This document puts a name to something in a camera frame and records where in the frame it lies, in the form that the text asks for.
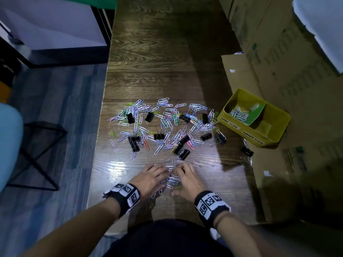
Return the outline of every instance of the blue chair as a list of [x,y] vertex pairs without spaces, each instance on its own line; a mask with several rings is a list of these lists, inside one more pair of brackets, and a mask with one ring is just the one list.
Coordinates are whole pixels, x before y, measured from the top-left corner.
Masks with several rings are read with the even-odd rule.
[[[32,129],[47,129],[57,131],[61,133],[60,137],[54,140],[44,151],[42,151],[35,158],[21,148],[23,139],[24,127]],[[67,131],[60,128],[52,128],[38,125],[37,123],[23,124],[23,119],[20,113],[13,107],[7,104],[0,103],[0,192],[5,186],[8,187],[20,187],[31,188],[38,190],[50,190],[58,191],[58,185],[52,180],[51,177],[43,170],[43,168],[37,163],[37,160],[58,143],[63,137],[67,135]],[[19,153],[29,162],[29,164],[23,170],[17,172],[11,177],[13,169],[15,167]],[[35,167],[38,172],[47,180],[54,188],[27,186],[14,184],[13,182],[30,166]]]

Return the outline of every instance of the black wristband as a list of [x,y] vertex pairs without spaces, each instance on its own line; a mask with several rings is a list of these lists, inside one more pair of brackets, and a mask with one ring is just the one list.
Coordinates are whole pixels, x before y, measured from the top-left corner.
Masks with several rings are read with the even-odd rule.
[[120,216],[130,212],[130,210],[138,203],[140,193],[135,185],[117,184],[111,190],[103,193],[104,198],[113,197],[120,205]]
[[214,228],[214,220],[221,212],[231,212],[231,207],[210,190],[199,193],[195,198],[194,205],[199,211],[199,216],[204,226],[210,228]]

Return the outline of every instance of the finger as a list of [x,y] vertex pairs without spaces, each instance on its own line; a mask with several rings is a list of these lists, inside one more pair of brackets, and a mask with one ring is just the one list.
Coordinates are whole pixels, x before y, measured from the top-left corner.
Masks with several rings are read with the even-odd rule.
[[147,172],[150,168],[152,168],[154,166],[153,163],[148,163],[144,166],[142,172]]
[[195,173],[195,169],[194,169],[193,165],[190,164],[189,167],[191,168],[191,171],[192,171],[193,173]]
[[161,174],[160,176],[156,177],[155,178],[155,181],[158,183],[158,182],[161,182],[161,181],[164,181],[167,177],[170,176],[170,173],[165,173],[165,174]]
[[154,187],[153,192],[151,193],[150,196],[152,196],[153,194],[157,193],[157,191],[159,191],[160,189],[163,189],[163,188],[165,188],[165,187],[166,187],[166,186],[163,185],[163,184],[157,185],[156,187]]
[[174,190],[174,191],[171,193],[171,195],[172,195],[173,197],[175,197],[175,196],[181,196],[181,193],[182,193],[182,190]]
[[159,164],[154,164],[154,166],[152,168],[150,168],[148,171],[149,172],[154,172],[156,169],[158,168],[162,168],[163,164],[159,163]]
[[158,175],[162,174],[165,171],[168,171],[167,167],[158,168],[154,171],[154,175],[155,177],[157,177]]
[[182,165],[182,168],[184,169],[186,175],[189,175],[192,173],[191,168],[187,162],[184,162],[181,165]]
[[183,172],[183,169],[181,168],[181,165],[178,165],[176,167],[176,173],[180,177],[180,179],[183,179],[185,177],[185,173]]

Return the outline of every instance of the wooden table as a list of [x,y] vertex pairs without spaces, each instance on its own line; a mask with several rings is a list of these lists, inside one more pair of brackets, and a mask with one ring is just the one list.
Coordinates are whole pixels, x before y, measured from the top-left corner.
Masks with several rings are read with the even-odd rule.
[[[155,156],[157,146],[149,141],[150,151],[142,148],[130,162],[128,141],[116,141],[120,131],[131,131],[133,125],[110,124],[107,119],[128,102],[144,99],[154,106],[164,97],[173,104],[200,103],[220,112],[232,94],[221,55],[237,51],[239,44],[218,0],[118,0],[88,206],[102,200],[102,192],[112,185],[129,181],[144,164],[170,165],[173,157],[166,150]],[[188,107],[179,109],[186,112]],[[143,127],[155,132],[159,123],[155,117]],[[235,215],[249,224],[264,221],[253,172],[240,152],[242,138],[222,125],[220,128],[227,144],[211,148],[206,142],[191,150],[186,161],[194,164],[208,188],[217,192]],[[111,129],[119,152],[112,151]],[[165,190],[156,201],[142,203],[141,208],[119,220],[109,233],[124,232],[128,225],[151,218],[201,223],[192,203],[173,198],[170,190]]]

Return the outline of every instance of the person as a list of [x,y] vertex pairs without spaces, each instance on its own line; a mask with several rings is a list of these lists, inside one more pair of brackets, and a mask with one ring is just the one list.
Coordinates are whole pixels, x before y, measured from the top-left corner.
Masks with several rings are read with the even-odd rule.
[[[183,163],[177,166],[176,172],[180,176],[182,190],[174,190],[173,196],[181,196],[198,207],[204,204],[203,200],[208,202],[206,197],[212,195],[211,202],[206,208],[209,210],[208,206],[212,201],[218,200],[215,203],[219,203],[220,206],[216,209],[222,210],[218,210],[211,218],[216,209],[211,213],[201,214],[202,208],[200,208],[200,216],[205,227],[182,220],[158,220],[138,225],[129,230],[123,238],[114,241],[104,257],[280,256],[277,250],[256,231],[232,215],[227,204],[219,196],[206,190],[191,164]],[[128,184],[114,186],[112,190],[104,193],[107,197],[104,201],[82,211],[52,231],[22,256],[89,256],[109,227],[134,207],[136,196],[139,200],[148,199],[163,187],[158,184],[168,176],[170,176],[168,169],[162,164],[146,165]],[[212,239],[209,227],[218,231],[227,247]]]

